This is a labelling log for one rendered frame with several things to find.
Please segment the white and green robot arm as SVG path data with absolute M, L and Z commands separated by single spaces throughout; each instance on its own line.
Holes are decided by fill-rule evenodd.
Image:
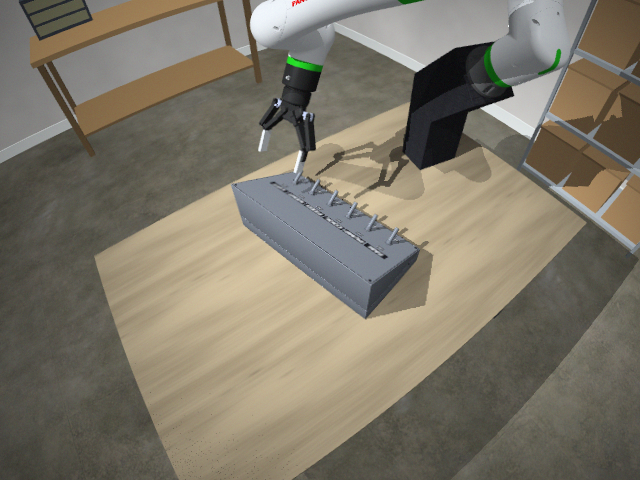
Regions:
M 282 83 L 309 93 L 316 91 L 334 43 L 334 22 L 419 1 L 423 0 L 268 0 L 254 10 L 250 28 L 262 46 L 290 50 Z M 508 34 L 489 47 L 473 49 L 466 59 L 470 84 L 487 98 L 561 69 L 570 56 L 563 0 L 507 3 Z

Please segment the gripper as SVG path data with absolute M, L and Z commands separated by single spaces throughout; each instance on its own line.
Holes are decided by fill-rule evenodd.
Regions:
M 275 125 L 282 121 L 283 118 L 284 120 L 293 123 L 301 147 L 301 149 L 299 149 L 300 151 L 294 169 L 295 173 L 303 171 L 304 164 L 308 155 L 307 151 L 316 150 L 314 131 L 315 114 L 306 112 L 306 107 L 309 105 L 311 95 L 311 92 L 299 92 L 296 90 L 292 90 L 287 86 L 284 86 L 281 97 L 282 99 L 274 98 L 271 106 L 259 122 L 259 125 L 263 127 L 262 137 L 258 150 L 260 152 L 267 151 L 272 131 L 270 129 L 272 129 Z M 289 103 L 293 103 L 294 105 Z M 281 108 L 281 111 L 279 111 L 276 116 L 273 117 L 279 108 Z M 303 117 L 304 119 L 302 119 Z

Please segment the grey switch console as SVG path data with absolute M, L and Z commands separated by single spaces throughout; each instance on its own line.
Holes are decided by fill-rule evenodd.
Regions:
M 366 319 L 420 249 L 302 173 L 231 184 L 243 225 Z

